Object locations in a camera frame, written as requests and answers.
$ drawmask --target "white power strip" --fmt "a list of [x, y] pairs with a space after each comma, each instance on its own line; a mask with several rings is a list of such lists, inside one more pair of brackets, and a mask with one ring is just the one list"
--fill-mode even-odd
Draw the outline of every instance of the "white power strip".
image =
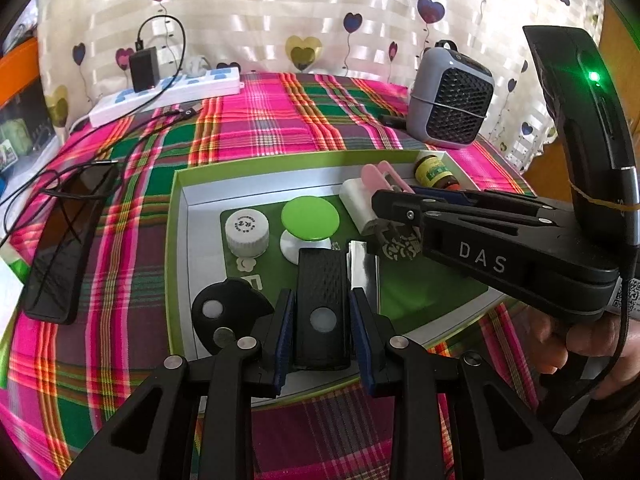
[[[121, 92], [108, 95], [100, 99], [94, 109], [89, 112], [91, 126], [97, 128], [114, 119], [130, 113], [140, 105], [149, 101], [154, 95], [158, 95], [170, 82], [171, 77], [162, 79], [158, 86], [143, 92], [134, 92], [133, 88], [127, 88]], [[209, 97], [239, 94], [242, 88], [240, 73], [234, 67], [209, 70], [202, 77], [178, 76], [171, 88], [153, 101], [144, 110], [153, 110], [165, 106], [201, 101]]]

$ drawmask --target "yellow label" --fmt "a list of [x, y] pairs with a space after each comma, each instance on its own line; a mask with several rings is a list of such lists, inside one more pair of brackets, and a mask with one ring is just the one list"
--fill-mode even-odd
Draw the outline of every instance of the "yellow label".
[[433, 187], [437, 181], [446, 176], [453, 176], [437, 156], [425, 159], [415, 170], [415, 179], [421, 186]]

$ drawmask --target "green disc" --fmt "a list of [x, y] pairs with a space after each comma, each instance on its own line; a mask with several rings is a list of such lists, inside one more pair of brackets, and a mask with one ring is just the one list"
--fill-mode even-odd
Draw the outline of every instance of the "green disc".
[[340, 225], [340, 215], [324, 198], [299, 196], [282, 208], [282, 225], [296, 238], [317, 242], [334, 235]]

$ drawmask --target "gray fan heater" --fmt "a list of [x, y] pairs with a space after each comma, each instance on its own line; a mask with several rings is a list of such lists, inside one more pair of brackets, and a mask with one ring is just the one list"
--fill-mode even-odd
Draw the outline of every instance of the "gray fan heater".
[[[446, 43], [451, 48], [441, 46]], [[444, 148], [471, 144], [493, 94], [489, 69], [460, 54], [452, 41], [439, 41], [420, 62], [409, 101], [407, 133]]]

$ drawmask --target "white plastic cap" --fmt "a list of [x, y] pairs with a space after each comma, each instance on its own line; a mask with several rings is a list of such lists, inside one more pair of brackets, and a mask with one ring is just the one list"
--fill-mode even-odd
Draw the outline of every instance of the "white plastic cap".
[[269, 221], [260, 211], [241, 209], [225, 223], [226, 243], [239, 258], [255, 258], [269, 247]]

